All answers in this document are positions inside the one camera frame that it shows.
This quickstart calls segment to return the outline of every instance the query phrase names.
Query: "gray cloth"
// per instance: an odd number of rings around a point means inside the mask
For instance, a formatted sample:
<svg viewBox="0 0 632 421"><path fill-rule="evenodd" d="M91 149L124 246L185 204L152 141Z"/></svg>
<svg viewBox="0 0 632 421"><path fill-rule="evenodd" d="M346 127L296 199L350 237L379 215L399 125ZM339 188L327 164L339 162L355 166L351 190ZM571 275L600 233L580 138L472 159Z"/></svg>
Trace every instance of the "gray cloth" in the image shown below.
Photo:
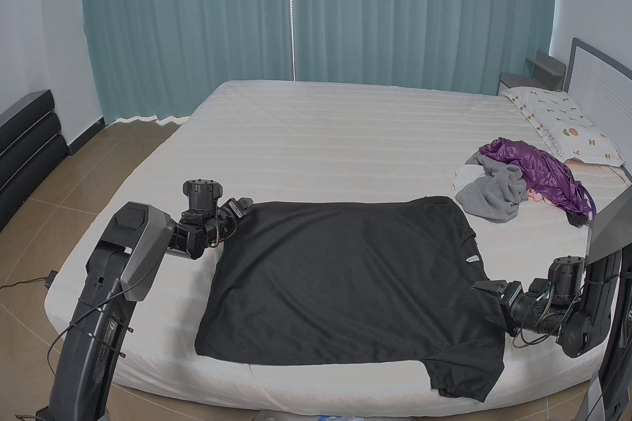
<svg viewBox="0 0 632 421"><path fill-rule="evenodd" d="M515 218L520 202L528 199L520 167L492 160L478 151L465 163L482 165L485 175L470 182L456 194L456 201L463 210L500 222Z"/></svg>

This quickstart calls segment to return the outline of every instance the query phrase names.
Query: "bed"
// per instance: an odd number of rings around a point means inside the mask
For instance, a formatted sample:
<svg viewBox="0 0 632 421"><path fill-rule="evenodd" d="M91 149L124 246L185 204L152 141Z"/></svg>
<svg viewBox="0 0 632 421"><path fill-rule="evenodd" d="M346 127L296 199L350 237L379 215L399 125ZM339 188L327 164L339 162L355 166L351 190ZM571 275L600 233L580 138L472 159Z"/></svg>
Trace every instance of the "bed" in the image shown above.
<svg viewBox="0 0 632 421"><path fill-rule="evenodd" d="M85 263L112 214L127 201L150 203L178 219L182 182L219 181L227 197L263 201L409 201L454 197L454 172L481 145L503 136L545 149L503 96L389 86L230 81L201 104L123 183L66 260L45 301L63 330L76 305ZM598 210L629 184L621 169L569 162ZM564 212L521 204L515 219L468 215L492 278L526 286L552 259L582 255L587 227ZM577 359L552 339L517 350L506 341L505 370L484 403L431 390L420 362L271 367L195 354L194 340L221 254L166 256L123 344L115 383L226 407L297 414L444 416L513 405L590 378L605 343Z"/></svg>

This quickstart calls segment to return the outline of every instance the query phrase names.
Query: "white pillow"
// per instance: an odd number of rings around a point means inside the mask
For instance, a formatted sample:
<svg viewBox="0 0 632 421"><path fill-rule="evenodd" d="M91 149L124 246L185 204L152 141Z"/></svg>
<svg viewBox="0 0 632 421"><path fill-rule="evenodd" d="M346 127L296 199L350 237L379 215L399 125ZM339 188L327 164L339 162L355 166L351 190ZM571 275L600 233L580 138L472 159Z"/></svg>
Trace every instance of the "white pillow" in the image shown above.
<svg viewBox="0 0 632 421"><path fill-rule="evenodd" d="M621 166L625 160L614 143L593 125L563 91L519 86L502 92L522 111L560 161Z"/></svg>

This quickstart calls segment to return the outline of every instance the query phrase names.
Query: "white headboard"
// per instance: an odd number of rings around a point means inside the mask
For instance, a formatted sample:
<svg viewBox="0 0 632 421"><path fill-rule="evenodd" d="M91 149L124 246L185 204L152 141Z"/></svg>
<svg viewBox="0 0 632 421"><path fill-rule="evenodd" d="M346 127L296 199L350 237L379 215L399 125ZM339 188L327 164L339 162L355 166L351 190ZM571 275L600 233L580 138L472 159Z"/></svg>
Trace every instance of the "white headboard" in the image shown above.
<svg viewBox="0 0 632 421"><path fill-rule="evenodd" d="M564 91L612 139L632 168L632 70L578 38L573 39Z"/></svg>

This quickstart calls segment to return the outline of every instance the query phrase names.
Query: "t-shirt sleeve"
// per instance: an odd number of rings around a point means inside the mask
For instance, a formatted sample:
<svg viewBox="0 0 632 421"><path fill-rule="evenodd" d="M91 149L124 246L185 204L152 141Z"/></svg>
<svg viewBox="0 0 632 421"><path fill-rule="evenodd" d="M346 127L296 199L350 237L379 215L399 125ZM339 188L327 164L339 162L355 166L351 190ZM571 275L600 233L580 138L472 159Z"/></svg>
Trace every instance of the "t-shirt sleeve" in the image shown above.
<svg viewBox="0 0 632 421"><path fill-rule="evenodd" d="M485 401L500 377L504 342L497 339L464 342L422 360L431 388L441 396L465 396Z"/></svg>

